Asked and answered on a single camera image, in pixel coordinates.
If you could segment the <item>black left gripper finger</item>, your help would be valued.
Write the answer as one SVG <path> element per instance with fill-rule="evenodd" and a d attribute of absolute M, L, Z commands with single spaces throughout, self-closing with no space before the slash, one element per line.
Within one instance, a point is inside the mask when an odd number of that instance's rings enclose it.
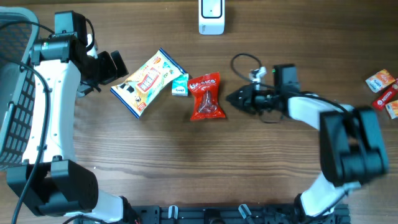
<path fill-rule="evenodd" d="M 111 57 L 116 66 L 117 77 L 121 78 L 121 77 L 124 77 L 125 75 L 127 75 L 129 72 L 127 70 L 127 67 L 126 67 L 124 60 L 123 60 L 121 54 L 119 53 L 119 51 L 116 50 L 114 52 L 111 52 Z"/>
<path fill-rule="evenodd" d="M 98 55 L 98 83 L 107 85 L 117 78 L 117 68 L 113 58 L 107 51 L 103 51 Z"/>

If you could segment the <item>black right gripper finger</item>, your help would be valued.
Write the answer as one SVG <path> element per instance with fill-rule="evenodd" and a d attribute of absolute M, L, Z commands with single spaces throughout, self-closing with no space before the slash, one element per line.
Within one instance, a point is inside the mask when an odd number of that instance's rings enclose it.
<path fill-rule="evenodd" d="M 248 98 L 243 98 L 241 96 L 228 95 L 226 101 L 229 102 L 237 110 L 241 110 L 246 113 L 253 113 L 251 100 Z"/>
<path fill-rule="evenodd" d="M 255 92 L 254 85 L 244 85 L 240 89 L 230 93 L 227 100 L 246 100 L 252 98 Z"/>

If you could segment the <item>blue yellow snack bag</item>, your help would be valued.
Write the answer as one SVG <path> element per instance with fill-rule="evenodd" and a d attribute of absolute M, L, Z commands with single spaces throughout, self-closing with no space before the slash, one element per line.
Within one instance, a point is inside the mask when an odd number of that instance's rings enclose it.
<path fill-rule="evenodd" d="M 160 48 L 146 63 L 130 75 L 124 82 L 112 86 L 114 94 L 136 117 L 174 79 L 186 74 L 164 49 Z"/>

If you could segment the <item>red candy bag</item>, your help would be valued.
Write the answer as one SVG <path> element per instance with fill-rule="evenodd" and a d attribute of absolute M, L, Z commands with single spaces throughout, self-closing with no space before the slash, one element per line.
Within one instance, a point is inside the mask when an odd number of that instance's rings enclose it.
<path fill-rule="evenodd" d="M 191 121 L 226 117 L 218 103 L 220 81 L 219 72 L 208 73 L 188 81 L 188 90 L 194 97 Z"/>

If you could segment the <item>small teal box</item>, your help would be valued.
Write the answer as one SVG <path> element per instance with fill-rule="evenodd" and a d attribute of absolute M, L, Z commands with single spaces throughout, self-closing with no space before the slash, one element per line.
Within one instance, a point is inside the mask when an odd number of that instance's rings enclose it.
<path fill-rule="evenodd" d="M 187 88 L 189 74 L 185 73 L 180 75 L 172 81 L 172 95 L 173 96 L 188 96 L 189 91 Z"/>

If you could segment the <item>small orange box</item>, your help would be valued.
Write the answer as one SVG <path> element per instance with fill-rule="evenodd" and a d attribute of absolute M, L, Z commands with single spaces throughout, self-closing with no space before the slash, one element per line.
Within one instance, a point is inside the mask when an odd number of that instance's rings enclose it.
<path fill-rule="evenodd" d="M 386 111 L 388 112 L 391 119 L 398 118 L 398 100 L 386 104 Z"/>
<path fill-rule="evenodd" d="M 386 69 L 382 69 L 366 79 L 365 82 L 372 92 L 377 93 L 394 83 L 395 80 Z"/>

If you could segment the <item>red chocolate wafer bar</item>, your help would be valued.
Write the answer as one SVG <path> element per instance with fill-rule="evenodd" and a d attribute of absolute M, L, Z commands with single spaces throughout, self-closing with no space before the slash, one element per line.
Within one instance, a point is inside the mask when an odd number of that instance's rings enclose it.
<path fill-rule="evenodd" d="M 388 102 L 397 94 L 397 80 L 391 84 L 387 90 L 373 103 L 372 106 L 377 110 L 382 110 Z"/>

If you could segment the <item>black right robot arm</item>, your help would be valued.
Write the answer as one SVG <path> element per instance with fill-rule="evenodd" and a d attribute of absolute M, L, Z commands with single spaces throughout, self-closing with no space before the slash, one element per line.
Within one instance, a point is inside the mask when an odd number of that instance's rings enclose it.
<path fill-rule="evenodd" d="M 265 68 L 253 70 L 249 84 L 226 97 L 249 114 L 278 111 L 318 130 L 321 173 L 295 199 L 288 218 L 296 223 L 320 223 L 336 215 L 336 206 L 351 192 L 386 175 L 389 160 L 376 112 L 353 108 L 300 89 L 293 64 L 273 67 L 274 84 L 261 82 Z"/>

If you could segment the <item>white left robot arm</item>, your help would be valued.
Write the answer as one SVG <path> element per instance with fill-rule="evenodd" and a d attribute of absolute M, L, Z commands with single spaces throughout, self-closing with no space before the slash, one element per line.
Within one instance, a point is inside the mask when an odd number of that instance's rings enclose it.
<path fill-rule="evenodd" d="M 127 75 L 119 52 L 95 50 L 93 25 L 74 11 L 55 14 L 49 37 L 36 40 L 23 64 L 35 79 L 32 126 L 19 166 L 7 184 L 35 216 L 67 222 L 140 223 L 125 197 L 98 187 L 94 173 L 79 165 L 73 145 L 75 100 Z"/>

